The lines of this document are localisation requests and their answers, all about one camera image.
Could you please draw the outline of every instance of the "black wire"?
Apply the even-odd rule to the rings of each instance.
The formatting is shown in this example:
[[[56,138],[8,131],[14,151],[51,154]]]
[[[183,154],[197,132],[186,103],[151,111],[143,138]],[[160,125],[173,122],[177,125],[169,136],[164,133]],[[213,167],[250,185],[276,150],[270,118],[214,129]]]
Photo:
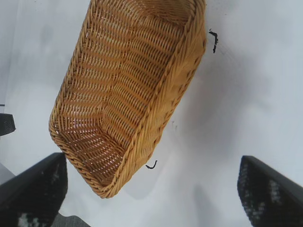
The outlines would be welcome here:
[[[157,161],[158,161],[158,160],[156,160],[156,162],[155,162],[155,164],[153,165],[153,167],[150,167],[150,166],[148,166],[148,165],[145,165],[145,166],[146,166],[148,169],[153,169],[154,167],[156,167]]]
[[[217,44],[219,42],[218,40],[218,34],[216,32],[213,32],[211,29],[209,29],[209,34],[214,36],[214,49],[213,52],[216,53]]]

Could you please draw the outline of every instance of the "wicker weave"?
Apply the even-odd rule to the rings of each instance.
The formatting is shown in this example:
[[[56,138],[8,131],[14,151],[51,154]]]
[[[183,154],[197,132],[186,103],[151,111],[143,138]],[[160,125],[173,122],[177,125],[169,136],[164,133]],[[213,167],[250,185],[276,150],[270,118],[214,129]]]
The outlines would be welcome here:
[[[151,157],[205,52],[204,0],[91,0],[49,122],[93,191]]]

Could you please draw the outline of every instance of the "basket rim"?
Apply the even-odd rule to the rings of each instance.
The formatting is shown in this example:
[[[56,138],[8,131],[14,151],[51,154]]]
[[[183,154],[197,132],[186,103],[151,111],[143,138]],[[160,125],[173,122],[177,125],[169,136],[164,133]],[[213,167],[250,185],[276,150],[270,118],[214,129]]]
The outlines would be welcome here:
[[[191,4],[191,11],[190,15],[188,17],[188,21],[186,22],[184,26],[184,32],[181,36],[175,51],[169,60],[166,69],[161,76],[160,81],[158,82],[155,91],[153,93],[152,98],[149,101],[149,104],[146,108],[146,111],[144,113],[144,116],[140,120],[138,127],[135,130],[135,133],[132,136],[131,142],[129,143],[127,149],[125,150],[125,153],[123,155],[123,159],[121,164],[119,165],[118,169],[115,172],[115,175],[112,179],[112,182],[107,186],[101,186],[98,182],[98,180],[94,177],[94,175],[87,169],[86,166],[82,164],[82,161],[74,155],[74,151],[67,145],[67,141],[64,139],[62,135],[57,133],[57,130],[54,126],[54,123],[56,120],[58,120],[59,110],[62,106],[63,100],[67,97],[67,91],[68,91],[68,84],[71,77],[71,72],[73,72],[73,69],[75,65],[79,62],[79,58],[81,55],[81,47],[83,40],[85,39],[85,35],[88,25],[90,24],[90,15],[96,10],[96,1],[98,0],[91,0],[87,14],[85,16],[85,20],[83,22],[80,36],[78,38],[76,47],[74,49],[71,62],[69,64],[67,73],[64,77],[62,86],[60,88],[59,94],[56,98],[50,120],[49,120],[49,132],[53,139],[53,141],[56,143],[56,145],[62,150],[62,152],[65,154],[65,156],[68,158],[68,160],[73,164],[73,166],[77,169],[77,171],[81,174],[81,176],[84,178],[84,180],[91,186],[92,190],[98,194],[101,198],[109,198],[114,196],[118,193],[118,191],[121,189],[121,187],[129,180],[126,180],[125,182],[122,182],[121,186],[117,188],[118,182],[121,182],[121,173],[124,170],[124,167],[126,163],[129,160],[129,155],[131,151],[134,149],[136,138],[140,135],[142,132],[142,129],[146,125],[148,116],[150,115],[150,112],[152,112],[156,107],[155,103],[157,102],[157,99],[159,98],[159,94],[164,89],[164,87],[170,87],[173,81],[174,71],[176,69],[176,66],[179,62],[182,62],[190,53],[187,51],[187,47],[190,46],[193,39],[195,38],[196,34],[198,34],[201,29],[204,27],[204,11],[206,7],[205,0],[187,0]]]

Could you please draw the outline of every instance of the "rectangular basket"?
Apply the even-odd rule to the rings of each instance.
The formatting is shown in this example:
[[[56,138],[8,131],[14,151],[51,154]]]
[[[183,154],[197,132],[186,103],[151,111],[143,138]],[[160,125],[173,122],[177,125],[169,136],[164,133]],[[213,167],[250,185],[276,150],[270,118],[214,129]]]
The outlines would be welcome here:
[[[204,0],[91,0],[49,129],[93,191],[151,157],[205,52]]]

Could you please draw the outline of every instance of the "white table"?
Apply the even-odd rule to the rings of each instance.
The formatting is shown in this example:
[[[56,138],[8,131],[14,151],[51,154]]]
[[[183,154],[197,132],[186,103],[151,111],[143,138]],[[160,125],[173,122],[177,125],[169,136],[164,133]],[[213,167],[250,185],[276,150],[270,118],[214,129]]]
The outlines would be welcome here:
[[[5,108],[17,130],[0,141],[0,162],[16,175],[60,151],[48,119],[88,4],[18,4]],[[303,185],[302,7],[301,0],[209,0],[217,52],[209,35],[149,162],[158,160],[156,168],[141,168],[116,197],[102,200],[68,164],[61,213],[92,227],[248,227],[236,189],[244,154]]]

